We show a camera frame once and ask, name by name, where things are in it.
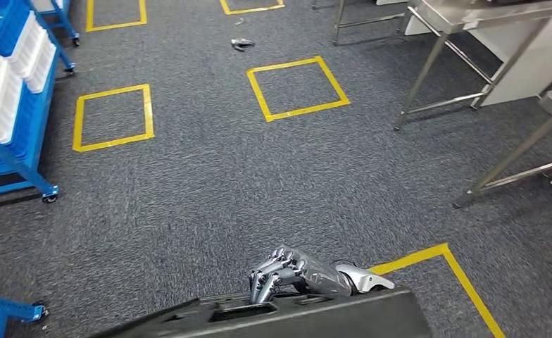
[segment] gray carpet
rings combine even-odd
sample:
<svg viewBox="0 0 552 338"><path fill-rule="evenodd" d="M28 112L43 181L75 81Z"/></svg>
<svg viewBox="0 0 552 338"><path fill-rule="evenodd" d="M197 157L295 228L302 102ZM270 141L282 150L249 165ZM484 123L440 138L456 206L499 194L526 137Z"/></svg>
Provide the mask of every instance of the gray carpet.
<svg viewBox="0 0 552 338"><path fill-rule="evenodd" d="M552 337L548 182L534 177L451 208L546 114L533 99L450 107L392 132L433 37L364 42L394 32L396 23L382 23L344 30L345 45L334 47L331 1L227 16L214 0L148 0L147 25L83 34L78 49L64 41L77 74L56 84L40 165L61 197L44 205L8 202L30 192L0 196L0 296L44 299L51 317L45 333L15 324L7 337L86 337L194 296L244 291L247 269L283 242L365 267L448 242L508 337ZM354 2L349 20L375 12ZM108 16L97 6L96 25L137 10ZM70 17L83 32L84 0ZM233 37L257 46L236 52ZM456 41L489 72L498 66L468 35ZM266 123L245 71L315 55L351 104ZM331 100L322 75L294 71L258 76L274 113ZM78 96L144 83L155 138L71 149ZM482 85L444 51L419 102ZM87 104L85 142L141 132L137 95L101 100ZM549 161L552 133L511 170ZM390 276L415 290L437 337L490 335L440 258Z"/></svg>

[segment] floor marking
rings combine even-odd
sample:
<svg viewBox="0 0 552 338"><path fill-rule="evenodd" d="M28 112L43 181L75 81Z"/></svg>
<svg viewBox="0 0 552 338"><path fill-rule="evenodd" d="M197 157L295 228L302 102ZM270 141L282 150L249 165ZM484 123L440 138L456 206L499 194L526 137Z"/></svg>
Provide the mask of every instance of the floor marking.
<svg viewBox="0 0 552 338"><path fill-rule="evenodd" d="M294 67L294 66L297 66L297 65L307 65L309 63L317 63L320 66L320 68L322 68L322 71L324 72L324 75L326 75L326 78L328 79L328 81L330 81L330 84L334 88L336 94L338 94L339 100L335 101L335 102L329 102L327 104L318 104L316 106L311 106L311 107L307 107L307 108L300 108L300 109L296 109L294 111L286 111L284 113L272 114L270 112L270 109L268 108L268 104L265 102L265 98L263 97L263 94L261 92L259 84L257 83L255 73L263 72L263 71L266 71L266 70L274 70L274 69L283 69L283 68L288 68L288 67ZM289 118L289 117L295 116L295 115L312 113L314 111L321 111L323 109L336 108L336 107L345 106L347 104L350 104L349 98L346 97L346 95L342 91L342 88L340 87L340 84L338 84L338 82L334 78L332 72L330 72L330 69L328 69L328 67L326 66L326 63L324 62L324 60L320 56L315 56L313 58L308 58L306 60L280 63L280 64L277 64L277 65L265 65L263 67L251 68L251 69L247 70L247 77L249 78L249 83L251 84L251 88L253 89L253 93L256 95L259 107L261 109L261 112L263 113L263 117L265 118L266 122L272 122L273 120L278 120L280 118Z"/></svg>
<svg viewBox="0 0 552 338"><path fill-rule="evenodd" d="M94 0L87 0L87 7L85 9L85 32L96 32L98 30L112 30L114 28L123 28L129 26L145 25L147 24L147 10L146 0L139 1L139 21L132 23L118 23L115 25L106 25L94 27Z"/></svg>
<svg viewBox="0 0 552 338"><path fill-rule="evenodd" d="M126 92L134 92L141 90L144 97L144 121L145 121L145 133L123 137L120 139L113 139L107 142L99 142L94 144L82 145L82 133L83 133L83 115L84 115L84 105L85 100L97 99L103 96L110 96L116 94L122 94ZM75 127L73 129L73 150L84 152L90 150L97 150L102 148L108 148L110 146L117 146L119 144L125 144L130 142L141 141L144 139L150 139L153 137L153 117L151 112L151 95L149 90L149 84L139 84L137 86L117 88L112 90L107 90L105 92L93 93L80 96L77 99L77 105L75 107Z"/></svg>
<svg viewBox="0 0 552 338"><path fill-rule="evenodd" d="M448 248L448 243L440 244L429 249L412 253L396 261L376 265L374 267L371 267L370 271L378 275L385 275L392 271L402 269L409 265L426 261L437 256L443 256L444 259L446 259L446 262L450 266L450 269L458 278L460 285L463 287L465 292L467 292L469 298L471 298L473 305L475 305L475 308L477 309L477 311L479 311L479 314L487 324L487 327L494 335L494 337L505 337L502 329L500 329L498 323L496 323L496 321L494 320L494 317L491 316L491 313L475 291L475 288L467 278L467 275L465 275L465 272L462 268L460 268L458 262L454 258L454 255L450 252L450 248Z"/></svg>
<svg viewBox="0 0 552 338"><path fill-rule="evenodd" d="M222 10L224 10L224 14L226 14L226 15L235 15L235 14L269 11L270 9L279 9L279 8L284 7L284 0L276 0L276 5L274 5L274 6L260 7L260 8L249 8L249 9L239 9L239 10L236 10L236 11L231 11L230 8L228 8L228 4L226 3L226 1L227 0L220 0L220 4L222 5Z"/></svg>

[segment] metallic robot arm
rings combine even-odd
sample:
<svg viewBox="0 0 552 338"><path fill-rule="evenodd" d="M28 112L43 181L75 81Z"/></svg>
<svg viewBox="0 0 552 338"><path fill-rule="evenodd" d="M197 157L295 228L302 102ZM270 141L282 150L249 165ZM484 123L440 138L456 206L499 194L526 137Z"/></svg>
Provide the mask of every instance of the metallic robot arm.
<svg viewBox="0 0 552 338"><path fill-rule="evenodd" d="M351 296L374 287L393 289L394 283L349 264L332 266L298 249L281 246L249 274L251 303L264 303L282 285L292 284L303 293Z"/></svg>

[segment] caster wheel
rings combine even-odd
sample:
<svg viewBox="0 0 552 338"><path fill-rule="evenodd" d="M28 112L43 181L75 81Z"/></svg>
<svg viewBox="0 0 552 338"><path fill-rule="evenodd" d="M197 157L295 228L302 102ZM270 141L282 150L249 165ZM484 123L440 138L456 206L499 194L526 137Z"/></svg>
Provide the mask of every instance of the caster wheel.
<svg viewBox="0 0 552 338"><path fill-rule="evenodd" d="M50 195L46 197L42 197L42 202L44 203L54 203L58 199L58 195Z"/></svg>

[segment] metal table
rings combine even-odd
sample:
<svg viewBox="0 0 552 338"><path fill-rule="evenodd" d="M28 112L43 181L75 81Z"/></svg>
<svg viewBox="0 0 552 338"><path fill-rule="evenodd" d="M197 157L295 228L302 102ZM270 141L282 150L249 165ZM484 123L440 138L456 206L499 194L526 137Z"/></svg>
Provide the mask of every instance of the metal table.
<svg viewBox="0 0 552 338"><path fill-rule="evenodd" d="M396 131L400 130L409 114L473 99L476 99L476 101L472 104L472 107L479 108L486 96L504 78L531 41L546 27L552 17L552 0L512 6L497 6L490 4L487 0L410 0L405 15L406 20L410 15L414 16L428 30L438 36L438 39L408 95L403 110L399 113L394 124L394 130ZM449 36L457 32L496 27L523 20L539 20L540 25L529 34L528 38L521 43L516 52L502 65L501 69L493 77L486 75L464 52L449 41ZM478 93L459 96L411 109L421 84L444 46L448 46L465 61L488 85Z"/></svg>
<svg viewBox="0 0 552 338"><path fill-rule="evenodd" d="M482 177L479 182L474 184L469 190L467 190L459 199L454 202L454 207L460 208L465 205L471 198L480 192L485 190L500 187L502 185L521 180L523 178L540 174L540 173L551 173L552 172L552 163L542 165L541 167L534 168L531 170L526 170L522 173L512 175L509 177L502 178L500 180L495 180L491 182L496 176L502 173L511 163L516 161L521 155L523 155L529 148L537 143L542 137L544 137L550 130L552 130L552 90L547 92L546 95L541 98L539 104L544 108L548 113L551 114L551 117L544 123L542 123L537 130L535 130L526 140L521 143L514 151L510 152L502 161L500 161L496 166L494 166L484 177Z"/></svg>

